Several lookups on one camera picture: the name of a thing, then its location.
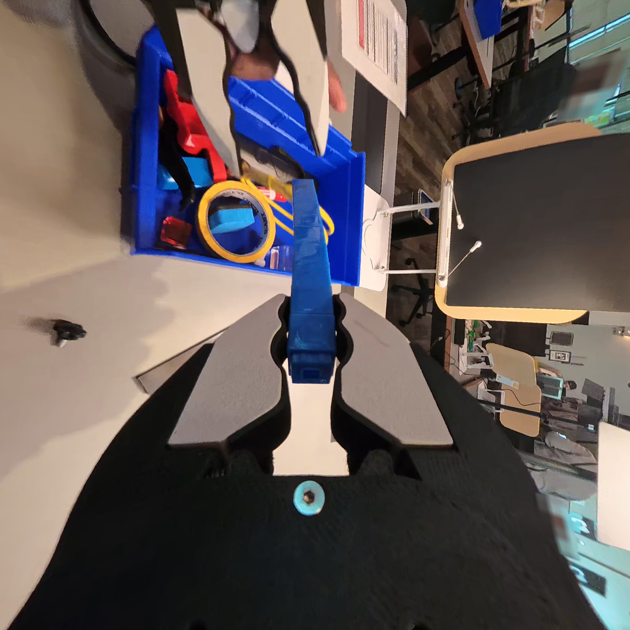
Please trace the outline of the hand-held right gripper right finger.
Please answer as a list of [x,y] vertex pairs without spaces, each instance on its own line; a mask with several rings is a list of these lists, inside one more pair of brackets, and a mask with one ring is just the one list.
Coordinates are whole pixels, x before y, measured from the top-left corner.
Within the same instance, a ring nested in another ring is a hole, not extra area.
[[339,365],[333,435],[344,448],[357,430],[395,449],[451,448],[453,438],[408,339],[348,294],[335,295]]

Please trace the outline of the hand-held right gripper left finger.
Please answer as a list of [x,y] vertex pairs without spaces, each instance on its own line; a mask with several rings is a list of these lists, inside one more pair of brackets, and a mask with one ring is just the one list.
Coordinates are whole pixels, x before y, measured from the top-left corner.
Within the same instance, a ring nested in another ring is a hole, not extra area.
[[170,447],[210,447],[224,454],[243,448],[265,421],[290,426],[287,379],[273,342],[284,340],[278,294],[220,335],[168,439]]

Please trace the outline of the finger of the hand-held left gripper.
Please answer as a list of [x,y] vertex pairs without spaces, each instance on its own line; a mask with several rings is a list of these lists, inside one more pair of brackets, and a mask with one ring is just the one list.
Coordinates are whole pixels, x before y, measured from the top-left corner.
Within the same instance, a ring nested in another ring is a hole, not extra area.
[[231,52],[224,32],[196,1],[148,1],[147,7],[178,75],[180,97],[195,107],[226,168],[241,177],[228,96]]
[[318,157],[326,152],[329,73],[323,1],[276,1],[271,28],[280,60],[293,82],[307,134]]

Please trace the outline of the blue segmented plastic bar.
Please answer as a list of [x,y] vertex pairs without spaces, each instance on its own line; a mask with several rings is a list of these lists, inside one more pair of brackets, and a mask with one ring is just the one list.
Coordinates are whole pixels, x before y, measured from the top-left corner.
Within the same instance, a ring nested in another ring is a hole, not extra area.
[[288,371],[295,384],[328,384],[336,359],[336,320],[314,182],[292,183],[294,261],[288,316]]

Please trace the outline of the blue plastic bin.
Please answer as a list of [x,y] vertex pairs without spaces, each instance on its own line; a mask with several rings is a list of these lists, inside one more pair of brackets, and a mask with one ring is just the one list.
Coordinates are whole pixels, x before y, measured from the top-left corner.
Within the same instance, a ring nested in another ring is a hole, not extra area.
[[503,1],[473,1],[481,40],[492,38],[501,31]]
[[[130,170],[130,216],[132,218],[133,255],[154,255],[195,260],[260,272],[288,272],[260,268],[250,264],[228,262],[210,252],[201,242],[195,225],[195,215],[202,195],[209,188],[186,192],[164,191],[156,183],[158,164],[187,154],[177,143],[175,122],[166,113],[166,95],[162,84],[165,70],[173,70],[171,57],[162,36],[153,26],[143,37],[136,56],[136,108],[132,118]],[[351,142],[335,128],[329,127],[326,152],[314,153],[305,128],[303,112],[294,95],[275,80],[243,81],[229,79],[229,101],[234,113],[234,127],[241,146],[258,159],[279,154],[284,162],[296,165],[298,176],[312,179],[327,233],[327,254],[331,281],[358,286],[360,278],[361,232],[364,211],[366,158],[356,153]],[[207,160],[206,155],[198,156]],[[250,157],[244,156],[249,169],[244,170],[248,185],[255,183],[256,168]],[[280,185],[263,183],[259,186],[279,190]],[[275,217],[276,235],[273,246],[294,247],[293,193],[283,192],[288,202],[270,201]],[[211,208],[225,203],[250,204],[234,197],[216,199]],[[214,235],[220,245],[238,255],[253,251],[262,236],[262,224],[255,213],[250,228],[228,234]],[[165,217],[175,216],[193,225],[193,232],[184,250],[163,246],[159,241]]]

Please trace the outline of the person's left hand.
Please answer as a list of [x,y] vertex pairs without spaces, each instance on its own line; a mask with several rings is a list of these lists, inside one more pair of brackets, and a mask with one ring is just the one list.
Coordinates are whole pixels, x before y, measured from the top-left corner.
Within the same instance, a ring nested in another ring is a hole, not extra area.
[[[229,44],[232,60],[231,75],[244,81],[270,81],[276,74],[280,59],[273,51],[243,53]],[[347,110],[347,99],[343,92],[340,76],[331,61],[327,59],[329,104],[338,113]]]

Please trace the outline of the red plastic block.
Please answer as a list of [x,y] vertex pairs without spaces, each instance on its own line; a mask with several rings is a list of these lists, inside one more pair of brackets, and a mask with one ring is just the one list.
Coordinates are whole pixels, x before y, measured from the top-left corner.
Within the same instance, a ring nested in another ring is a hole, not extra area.
[[167,69],[162,80],[166,113],[175,122],[178,145],[193,156],[206,155],[214,183],[227,181],[227,168],[201,122],[195,106],[178,95],[178,77]]

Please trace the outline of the printed paper sheet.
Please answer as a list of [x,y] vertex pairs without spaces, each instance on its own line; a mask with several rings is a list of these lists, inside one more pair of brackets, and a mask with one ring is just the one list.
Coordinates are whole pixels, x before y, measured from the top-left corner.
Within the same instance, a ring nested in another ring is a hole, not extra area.
[[395,1],[341,1],[342,57],[406,114],[408,29]]

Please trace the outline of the light blue foam block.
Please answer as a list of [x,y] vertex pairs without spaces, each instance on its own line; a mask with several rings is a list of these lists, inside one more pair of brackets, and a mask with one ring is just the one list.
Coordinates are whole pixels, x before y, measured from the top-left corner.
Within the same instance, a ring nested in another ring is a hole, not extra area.
[[168,164],[159,163],[156,183],[164,191],[186,192],[193,188],[209,188],[214,180],[206,159],[188,156]]
[[208,225],[213,235],[238,232],[254,224],[255,213],[249,204],[225,203],[209,210]]

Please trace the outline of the beige wooden board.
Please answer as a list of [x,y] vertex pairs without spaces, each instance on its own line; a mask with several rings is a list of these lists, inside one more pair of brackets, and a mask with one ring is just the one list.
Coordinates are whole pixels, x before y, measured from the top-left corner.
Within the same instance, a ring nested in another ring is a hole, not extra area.
[[535,438],[540,432],[540,409],[542,393],[538,385],[519,384],[514,388],[501,384],[500,423],[507,429],[527,437]]
[[517,382],[519,386],[537,385],[536,361],[529,354],[496,343],[487,343],[486,351],[492,357],[495,374]]

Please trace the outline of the yellow tape roll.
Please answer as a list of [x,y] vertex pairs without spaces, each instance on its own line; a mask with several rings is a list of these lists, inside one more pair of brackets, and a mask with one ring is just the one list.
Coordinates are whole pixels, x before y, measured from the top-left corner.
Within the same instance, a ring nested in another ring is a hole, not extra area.
[[[199,238],[203,245],[216,256],[236,264],[250,264],[262,259],[272,249],[276,236],[275,217],[270,201],[255,186],[248,185],[245,181],[226,180],[215,183],[201,197],[195,215],[195,225]],[[257,247],[243,255],[238,255],[221,246],[211,232],[210,216],[215,212],[211,204],[219,198],[234,197],[248,201],[259,215],[262,224],[262,236]]]

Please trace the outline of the white stand plate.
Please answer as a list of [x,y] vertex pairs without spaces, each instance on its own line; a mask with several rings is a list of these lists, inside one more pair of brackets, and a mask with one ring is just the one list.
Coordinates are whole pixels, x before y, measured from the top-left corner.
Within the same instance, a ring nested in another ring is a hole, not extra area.
[[389,202],[368,186],[364,189],[359,287],[381,292],[389,268],[392,214]]

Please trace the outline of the black knob screw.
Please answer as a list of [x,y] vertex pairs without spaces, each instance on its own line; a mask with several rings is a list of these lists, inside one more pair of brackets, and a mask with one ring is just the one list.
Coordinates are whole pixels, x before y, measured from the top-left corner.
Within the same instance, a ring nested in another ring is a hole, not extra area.
[[51,344],[54,347],[63,348],[68,342],[84,339],[87,334],[87,331],[80,324],[65,319],[56,319],[52,321]]

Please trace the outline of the clear acrylic bracket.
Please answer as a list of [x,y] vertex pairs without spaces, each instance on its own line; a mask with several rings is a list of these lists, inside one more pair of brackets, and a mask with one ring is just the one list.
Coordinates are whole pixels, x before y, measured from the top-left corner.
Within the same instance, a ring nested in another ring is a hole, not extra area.
[[453,209],[453,181],[445,179],[442,182],[442,195],[439,203],[438,242],[436,280],[437,285],[446,288],[449,275],[449,256],[452,232]]

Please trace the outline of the black board with wooden frame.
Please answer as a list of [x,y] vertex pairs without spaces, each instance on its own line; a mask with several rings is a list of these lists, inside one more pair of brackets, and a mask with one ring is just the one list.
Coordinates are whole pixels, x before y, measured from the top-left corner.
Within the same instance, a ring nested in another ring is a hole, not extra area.
[[629,313],[629,133],[562,123],[464,147],[446,161],[449,271],[435,301],[447,316],[546,324]]

